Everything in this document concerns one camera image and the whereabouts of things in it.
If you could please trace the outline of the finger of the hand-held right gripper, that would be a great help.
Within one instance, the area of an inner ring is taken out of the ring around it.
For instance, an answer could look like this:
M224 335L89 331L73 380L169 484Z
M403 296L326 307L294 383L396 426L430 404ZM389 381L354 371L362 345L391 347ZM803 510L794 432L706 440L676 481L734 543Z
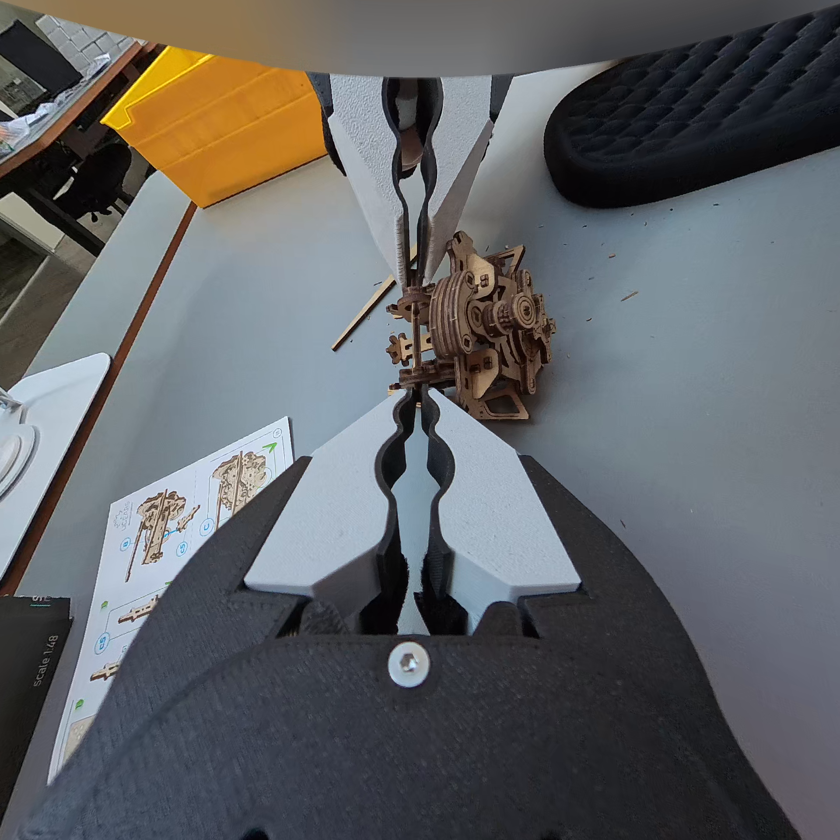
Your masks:
M400 187L401 141L384 77L330 76L329 127L344 171L394 278L408 283L408 209Z
M458 228L494 122L492 76L433 79L432 120L421 171L426 187L420 213L420 282L432 280Z

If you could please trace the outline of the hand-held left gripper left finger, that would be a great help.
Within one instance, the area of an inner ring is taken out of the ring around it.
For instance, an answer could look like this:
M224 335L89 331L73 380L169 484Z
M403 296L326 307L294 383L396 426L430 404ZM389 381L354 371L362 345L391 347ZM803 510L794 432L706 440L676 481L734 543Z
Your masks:
M363 633L395 634L408 569L392 489L410 434L411 396L395 394L317 449L247 587L328 602Z

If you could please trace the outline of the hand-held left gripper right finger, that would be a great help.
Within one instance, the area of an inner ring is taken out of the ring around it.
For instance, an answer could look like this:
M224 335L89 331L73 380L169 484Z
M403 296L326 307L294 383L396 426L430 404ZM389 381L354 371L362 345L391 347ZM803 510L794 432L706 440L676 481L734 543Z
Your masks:
M431 634L470 634L487 608L577 592L574 568L516 450L423 389L430 509L420 613Z

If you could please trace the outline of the wooden mechanical model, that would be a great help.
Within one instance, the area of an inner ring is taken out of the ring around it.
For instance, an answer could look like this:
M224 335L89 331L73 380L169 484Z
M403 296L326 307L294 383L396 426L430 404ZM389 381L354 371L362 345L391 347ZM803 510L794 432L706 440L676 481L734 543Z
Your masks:
M552 360L556 325L520 268L524 247L479 255L459 230L447 252L448 276L405 290L388 307L409 329L391 335L386 347L401 366L388 392L452 387L452 400L475 419L526 421L522 396L535 394L538 373Z

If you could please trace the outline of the yellow plastic bin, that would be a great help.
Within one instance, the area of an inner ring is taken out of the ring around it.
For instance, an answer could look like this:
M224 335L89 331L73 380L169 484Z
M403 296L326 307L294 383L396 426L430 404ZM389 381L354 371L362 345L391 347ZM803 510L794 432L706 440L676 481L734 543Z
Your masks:
M305 72L171 46L101 122L199 207L327 153Z

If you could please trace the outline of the illustrated instruction booklet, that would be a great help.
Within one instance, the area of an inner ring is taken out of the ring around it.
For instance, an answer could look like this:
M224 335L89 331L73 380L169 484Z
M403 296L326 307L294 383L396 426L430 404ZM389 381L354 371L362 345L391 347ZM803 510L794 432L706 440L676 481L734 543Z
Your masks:
M174 578L294 458L291 420L284 416L111 504L48 783L91 726L132 641Z

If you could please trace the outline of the thin wooden stick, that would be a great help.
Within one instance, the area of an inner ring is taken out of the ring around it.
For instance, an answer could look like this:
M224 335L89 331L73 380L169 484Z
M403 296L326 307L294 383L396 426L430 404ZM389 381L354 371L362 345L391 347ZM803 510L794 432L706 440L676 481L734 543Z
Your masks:
M341 332L339 337L332 343L331 351L338 352L351 337L353 332L361 325L363 320L366 320L373 310L380 304L380 302L392 291L396 286L396 278L388 276L375 290L371 298L363 305L361 310L351 319L350 323Z

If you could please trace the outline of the black padded cushion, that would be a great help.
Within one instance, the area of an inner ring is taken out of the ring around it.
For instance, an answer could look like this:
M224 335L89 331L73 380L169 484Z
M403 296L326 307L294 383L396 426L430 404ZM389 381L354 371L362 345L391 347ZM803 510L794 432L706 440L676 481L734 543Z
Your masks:
M583 207L684 195L839 145L839 6L650 52L552 111L543 156Z

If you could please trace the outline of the black office chair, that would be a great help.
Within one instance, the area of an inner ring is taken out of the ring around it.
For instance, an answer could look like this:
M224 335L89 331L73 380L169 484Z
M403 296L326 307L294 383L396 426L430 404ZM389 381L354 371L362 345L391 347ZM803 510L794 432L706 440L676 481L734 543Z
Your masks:
M110 215L118 200L129 206L133 198L123 190L123 180L131 163L128 145L103 146L78 166L68 189L55 198L56 205L75 219L90 215L94 223Z

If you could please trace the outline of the brown wooden table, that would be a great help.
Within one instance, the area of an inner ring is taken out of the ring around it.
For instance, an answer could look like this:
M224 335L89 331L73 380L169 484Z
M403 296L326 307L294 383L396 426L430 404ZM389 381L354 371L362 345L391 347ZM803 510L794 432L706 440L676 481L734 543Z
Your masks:
M134 43L40 120L16 151L2 157L1 197L15 194L48 224L98 257L104 242L55 201L70 175L113 133L100 119L130 89L162 45Z

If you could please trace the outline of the white stand base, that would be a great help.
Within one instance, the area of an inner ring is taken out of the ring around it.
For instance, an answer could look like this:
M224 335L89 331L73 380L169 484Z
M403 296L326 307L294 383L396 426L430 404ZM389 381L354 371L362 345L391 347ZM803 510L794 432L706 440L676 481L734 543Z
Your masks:
M106 353L29 375L1 393L1 575L5 575L111 366Z

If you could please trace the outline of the black monitor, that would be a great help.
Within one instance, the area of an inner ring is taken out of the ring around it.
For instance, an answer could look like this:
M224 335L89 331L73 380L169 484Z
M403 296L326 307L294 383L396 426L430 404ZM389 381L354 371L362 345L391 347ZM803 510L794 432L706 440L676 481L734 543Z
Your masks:
M83 81L81 73L54 46L19 20L2 31L1 56L37 83L51 99Z

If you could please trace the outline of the black model kit box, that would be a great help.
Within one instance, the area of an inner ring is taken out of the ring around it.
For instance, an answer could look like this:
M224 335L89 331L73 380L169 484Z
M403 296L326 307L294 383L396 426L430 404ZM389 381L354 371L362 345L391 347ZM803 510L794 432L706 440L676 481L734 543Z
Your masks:
M28 745L66 644L70 599L1 599L1 814L11 799Z

